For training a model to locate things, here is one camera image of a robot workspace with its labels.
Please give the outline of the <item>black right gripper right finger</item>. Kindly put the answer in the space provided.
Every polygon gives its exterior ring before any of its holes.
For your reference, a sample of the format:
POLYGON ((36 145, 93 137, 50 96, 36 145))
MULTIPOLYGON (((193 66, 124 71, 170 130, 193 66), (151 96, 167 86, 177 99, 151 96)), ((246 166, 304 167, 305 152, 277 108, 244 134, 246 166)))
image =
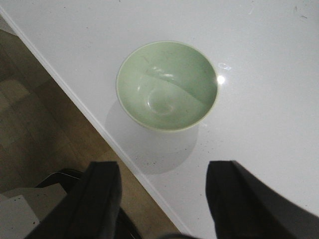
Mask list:
POLYGON ((219 239, 317 239, 318 216, 272 190, 236 161, 211 161, 206 198, 219 239))

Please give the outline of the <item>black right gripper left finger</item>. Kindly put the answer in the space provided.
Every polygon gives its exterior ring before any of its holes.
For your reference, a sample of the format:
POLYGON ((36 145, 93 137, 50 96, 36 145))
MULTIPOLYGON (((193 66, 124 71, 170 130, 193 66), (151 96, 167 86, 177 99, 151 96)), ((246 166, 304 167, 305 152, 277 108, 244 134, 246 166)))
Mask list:
POLYGON ((118 164, 92 162, 67 196, 27 238, 112 239, 121 197, 118 164))

